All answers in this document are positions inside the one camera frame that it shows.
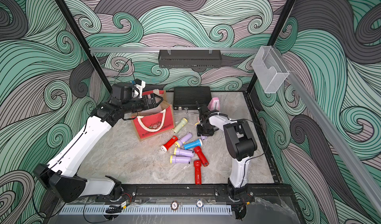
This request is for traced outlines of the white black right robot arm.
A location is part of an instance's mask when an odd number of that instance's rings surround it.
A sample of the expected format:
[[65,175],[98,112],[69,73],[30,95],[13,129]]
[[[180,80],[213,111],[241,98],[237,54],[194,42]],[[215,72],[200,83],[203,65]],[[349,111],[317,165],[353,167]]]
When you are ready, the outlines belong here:
[[209,110],[207,106],[198,107],[198,113],[198,136],[213,136],[219,130],[224,132],[226,147],[232,157],[227,192],[235,198],[248,190],[248,165],[258,148],[252,130],[246,119],[234,120],[218,110]]

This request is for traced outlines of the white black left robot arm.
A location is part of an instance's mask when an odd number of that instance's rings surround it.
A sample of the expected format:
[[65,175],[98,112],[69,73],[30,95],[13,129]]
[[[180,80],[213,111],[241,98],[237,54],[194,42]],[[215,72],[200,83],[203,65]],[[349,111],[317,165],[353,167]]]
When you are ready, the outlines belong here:
[[71,142],[46,165],[37,165],[34,174],[47,191],[65,203],[93,195],[107,196],[112,202],[121,198],[123,189],[119,180],[111,176],[86,179],[79,177],[77,171],[102,136],[119,120],[125,120],[125,114],[154,109],[164,101],[157,92],[145,95],[145,85],[140,79],[112,85],[109,98],[91,112]]

